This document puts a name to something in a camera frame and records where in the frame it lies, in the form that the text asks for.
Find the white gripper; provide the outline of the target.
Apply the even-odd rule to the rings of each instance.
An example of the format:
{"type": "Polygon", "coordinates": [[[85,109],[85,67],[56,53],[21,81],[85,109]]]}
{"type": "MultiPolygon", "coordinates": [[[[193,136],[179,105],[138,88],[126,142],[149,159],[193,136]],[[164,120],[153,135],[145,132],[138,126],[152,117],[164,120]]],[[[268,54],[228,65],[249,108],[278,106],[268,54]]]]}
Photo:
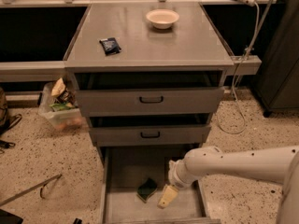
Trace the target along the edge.
{"type": "Polygon", "coordinates": [[[158,207],[162,209],[176,199],[179,189],[186,189],[191,185],[189,174],[182,160],[169,162],[168,180],[170,185],[164,186],[158,202],[158,207]]]}

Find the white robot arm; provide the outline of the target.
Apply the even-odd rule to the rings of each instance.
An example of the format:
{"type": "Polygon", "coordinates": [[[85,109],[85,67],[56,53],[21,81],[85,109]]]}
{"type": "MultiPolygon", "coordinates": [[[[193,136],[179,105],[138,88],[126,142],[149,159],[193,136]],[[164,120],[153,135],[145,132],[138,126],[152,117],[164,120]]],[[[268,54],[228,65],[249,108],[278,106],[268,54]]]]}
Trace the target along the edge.
{"type": "Polygon", "coordinates": [[[166,208],[182,189],[207,175],[230,175],[282,186],[276,224],[299,224],[299,146],[224,153],[199,147],[169,162],[168,180],[158,206],[166,208]]]}

